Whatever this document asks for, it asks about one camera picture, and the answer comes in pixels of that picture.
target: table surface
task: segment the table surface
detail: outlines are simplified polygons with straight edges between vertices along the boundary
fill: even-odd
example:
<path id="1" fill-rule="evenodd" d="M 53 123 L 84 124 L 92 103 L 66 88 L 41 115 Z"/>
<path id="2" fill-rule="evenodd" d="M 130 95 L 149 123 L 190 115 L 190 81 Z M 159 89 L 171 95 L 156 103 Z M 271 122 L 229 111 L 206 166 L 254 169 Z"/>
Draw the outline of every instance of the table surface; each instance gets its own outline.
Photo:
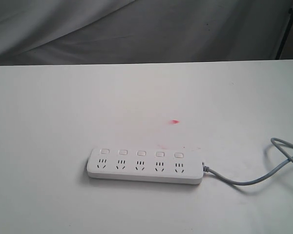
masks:
<path id="1" fill-rule="evenodd" d="M 271 137 L 293 143 L 293 60 L 0 67 L 0 234 L 293 234 L 290 164 L 240 190 L 85 171 L 94 147 L 187 149 L 247 181 L 285 159 Z"/>

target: power strip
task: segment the power strip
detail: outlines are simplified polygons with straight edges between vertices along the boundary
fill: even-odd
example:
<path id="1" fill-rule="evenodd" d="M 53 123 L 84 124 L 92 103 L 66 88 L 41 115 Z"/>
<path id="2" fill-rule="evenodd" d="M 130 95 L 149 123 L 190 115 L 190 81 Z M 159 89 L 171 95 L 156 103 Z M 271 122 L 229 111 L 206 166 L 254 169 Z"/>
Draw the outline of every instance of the power strip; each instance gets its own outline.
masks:
<path id="1" fill-rule="evenodd" d="M 202 164 L 197 151 L 99 148 L 87 171 L 93 178 L 199 184 Z"/>

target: power cord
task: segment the power cord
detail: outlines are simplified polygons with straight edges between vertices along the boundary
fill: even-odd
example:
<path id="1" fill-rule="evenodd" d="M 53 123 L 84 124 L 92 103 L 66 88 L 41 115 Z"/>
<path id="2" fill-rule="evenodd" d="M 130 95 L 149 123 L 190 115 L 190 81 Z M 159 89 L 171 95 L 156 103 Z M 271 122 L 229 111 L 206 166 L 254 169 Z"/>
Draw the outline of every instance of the power cord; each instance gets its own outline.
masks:
<path id="1" fill-rule="evenodd" d="M 287 141 L 278 139 L 278 138 L 271 138 L 270 141 L 285 157 L 287 157 L 287 159 L 285 161 L 281 162 L 278 166 L 276 166 L 274 169 L 272 169 L 269 173 L 267 173 L 266 175 L 264 175 L 258 179 L 255 179 L 252 181 L 247 181 L 247 182 L 237 182 L 237 181 L 225 178 L 224 176 L 222 176 L 221 174 L 217 173 L 216 171 L 214 171 L 213 169 L 211 169 L 207 166 L 203 166 L 203 172 L 212 173 L 218 179 L 222 180 L 223 182 L 225 182 L 227 184 L 231 184 L 231 185 L 247 186 L 247 185 L 253 185 L 253 184 L 257 184 L 259 182 L 262 182 L 265 179 L 268 179 L 273 174 L 275 174 L 277 171 L 279 171 L 282 167 L 287 165 L 289 162 L 293 163 L 293 156 L 290 156 L 287 152 L 285 152 L 284 149 L 281 148 L 281 146 L 286 146 L 287 148 L 293 149 L 293 144 L 291 144 Z"/>

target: white cloth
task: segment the white cloth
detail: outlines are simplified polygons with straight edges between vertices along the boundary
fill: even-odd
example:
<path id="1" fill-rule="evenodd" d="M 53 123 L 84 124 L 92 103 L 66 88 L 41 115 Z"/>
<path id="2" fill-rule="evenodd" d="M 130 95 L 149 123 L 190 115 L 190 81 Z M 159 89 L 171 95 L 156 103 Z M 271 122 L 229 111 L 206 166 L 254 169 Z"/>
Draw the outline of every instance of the white cloth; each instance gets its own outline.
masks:
<path id="1" fill-rule="evenodd" d="M 293 0 L 0 1 L 0 65 L 274 59 L 292 5 Z"/>

